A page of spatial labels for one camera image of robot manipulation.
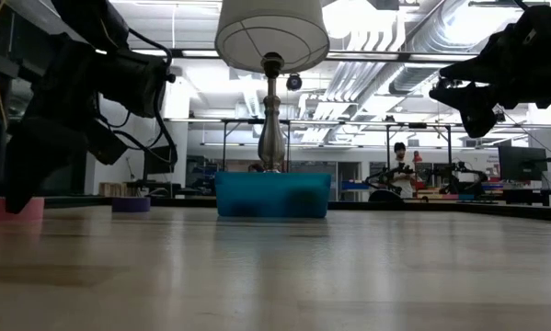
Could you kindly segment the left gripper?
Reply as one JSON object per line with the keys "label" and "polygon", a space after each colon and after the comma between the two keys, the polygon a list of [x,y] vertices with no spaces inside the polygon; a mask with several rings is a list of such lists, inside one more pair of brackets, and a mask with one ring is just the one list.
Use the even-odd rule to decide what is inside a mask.
{"label": "left gripper", "polygon": [[6,211],[23,211],[42,182],[87,150],[104,165],[115,164],[126,144],[97,121],[86,136],[62,124],[96,116],[95,98],[124,106],[131,114],[152,118],[169,77],[162,58],[117,49],[105,54],[76,40],[56,40],[54,55],[42,78],[32,85],[26,118],[8,132],[6,145]]}

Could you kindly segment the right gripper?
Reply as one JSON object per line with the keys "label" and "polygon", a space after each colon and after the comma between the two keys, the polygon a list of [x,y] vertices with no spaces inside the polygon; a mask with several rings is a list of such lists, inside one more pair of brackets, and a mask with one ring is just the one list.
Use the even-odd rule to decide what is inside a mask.
{"label": "right gripper", "polygon": [[490,36],[481,52],[486,60],[473,58],[440,70],[450,80],[473,81],[465,87],[436,87],[432,99],[456,109],[470,138],[485,136],[496,124],[497,103],[515,108],[534,103],[551,105],[551,6],[528,6],[520,18]]}

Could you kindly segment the purple tape roll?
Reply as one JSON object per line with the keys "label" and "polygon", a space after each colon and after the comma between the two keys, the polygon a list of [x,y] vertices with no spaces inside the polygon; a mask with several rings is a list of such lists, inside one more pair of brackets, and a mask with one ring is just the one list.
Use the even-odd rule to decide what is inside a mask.
{"label": "purple tape roll", "polygon": [[115,197],[111,199],[111,209],[113,212],[149,212],[151,199],[148,197]]}

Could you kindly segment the wooden crate stack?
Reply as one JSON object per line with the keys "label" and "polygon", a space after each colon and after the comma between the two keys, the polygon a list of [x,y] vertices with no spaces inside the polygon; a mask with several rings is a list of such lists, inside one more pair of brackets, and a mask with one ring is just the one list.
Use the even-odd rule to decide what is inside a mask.
{"label": "wooden crate stack", "polygon": [[98,195],[111,198],[134,198],[140,197],[141,193],[132,182],[101,182],[98,185]]}

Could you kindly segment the black computer monitor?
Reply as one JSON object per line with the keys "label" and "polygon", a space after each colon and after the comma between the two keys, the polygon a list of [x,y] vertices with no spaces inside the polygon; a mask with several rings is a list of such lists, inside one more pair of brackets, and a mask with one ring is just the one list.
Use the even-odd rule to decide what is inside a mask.
{"label": "black computer monitor", "polygon": [[547,171],[546,151],[532,147],[499,147],[500,178],[513,181],[540,181]]}
{"label": "black computer monitor", "polygon": [[144,153],[143,180],[151,175],[166,175],[172,173],[178,161],[177,150],[169,145],[152,148]]}

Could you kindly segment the long ceiling light strip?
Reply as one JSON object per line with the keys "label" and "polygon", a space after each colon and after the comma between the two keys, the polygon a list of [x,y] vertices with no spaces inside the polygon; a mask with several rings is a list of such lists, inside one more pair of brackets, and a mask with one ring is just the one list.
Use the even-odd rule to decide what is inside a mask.
{"label": "long ceiling light strip", "polygon": [[476,57],[475,53],[419,53],[394,51],[332,51],[327,61],[375,63],[459,63]]}
{"label": "long ceiling light strip", "polygon": [[[134,49],[133,51],[157,57],[167,56],[165,51],[159,49]],[[211,49],[169,49],[169,51],[173,58],[219,59],[217,51]]]}

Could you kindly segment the person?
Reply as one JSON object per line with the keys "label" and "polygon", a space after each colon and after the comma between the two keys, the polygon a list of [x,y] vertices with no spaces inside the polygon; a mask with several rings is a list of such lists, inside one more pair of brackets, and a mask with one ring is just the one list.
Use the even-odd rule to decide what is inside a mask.
{"label": "person", "polygon": [[399,168],[409,169],[409,173],[404,172],[395,172],[391,180],[391,184],[401,188],[400,197],[402,199],[410,199],[414,194],[414,186],[416,174],[414,173],[414,164],[411,160],[407,159],[407,149],[406,146],[401,143],[395,143],[394,145],[394,159],[390,162],[390,168]]}

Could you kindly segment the black chair back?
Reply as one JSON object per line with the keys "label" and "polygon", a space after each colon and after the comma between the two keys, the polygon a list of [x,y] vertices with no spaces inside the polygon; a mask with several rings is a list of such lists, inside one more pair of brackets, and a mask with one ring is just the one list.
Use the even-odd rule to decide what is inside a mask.
{"label": "black chair back", "polygon": [[371,203],[403,203],[399,194],[390,189],[377,189],[372,191],[369,199]]}

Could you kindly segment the teal plastic bin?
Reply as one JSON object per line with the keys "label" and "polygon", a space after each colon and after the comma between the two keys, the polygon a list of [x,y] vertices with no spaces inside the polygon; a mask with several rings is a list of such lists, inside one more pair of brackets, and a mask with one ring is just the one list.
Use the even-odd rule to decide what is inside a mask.
{"label": "teal plastic bin", "polygon": [[331,175],[220,172],[214,184],[222,217],[324,218]]}

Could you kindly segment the table lamp white shade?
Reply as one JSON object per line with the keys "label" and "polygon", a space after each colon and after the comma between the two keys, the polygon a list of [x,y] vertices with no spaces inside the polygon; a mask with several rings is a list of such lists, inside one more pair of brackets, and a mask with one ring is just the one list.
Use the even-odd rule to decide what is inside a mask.
{"label": "table lamp white shade", "polygon": [[266,171],[281,171],[285,144],[277,78],[326,59],[330,41],[320,0],[223,0],[214,48],[228,66],[267,77],[258,156]]}

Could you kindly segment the silver ventilation duct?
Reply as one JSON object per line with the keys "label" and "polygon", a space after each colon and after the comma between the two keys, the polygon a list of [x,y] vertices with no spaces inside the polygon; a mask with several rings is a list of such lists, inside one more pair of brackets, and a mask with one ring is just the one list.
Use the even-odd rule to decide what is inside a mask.
{"label": "silver ventilation duct", "polygon": [[[509,18],[504,8],[471,6],[473,0],[445,0],[407,43],[411,52],[469,52]],[[402,64],[389,84],[394,95],[407,95],[438,68]]]}

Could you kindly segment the black metal gantry frame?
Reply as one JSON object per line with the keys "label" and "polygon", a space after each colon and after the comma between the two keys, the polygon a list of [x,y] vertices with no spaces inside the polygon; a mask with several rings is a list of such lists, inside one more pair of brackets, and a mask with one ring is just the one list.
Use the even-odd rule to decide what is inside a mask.
{"label": "black metal gantry frame", "polygon": [[398,134],[435,133],[445,145],[430,144],[407,146],[408,149],[444,150],[449,162],[453,161],[453,128],[456,123],[346,121],[346,120],[279,120],[281,141],[278,146],[291,156],[292,148],[304,149],[385,149],[386,163],[390,162]]}

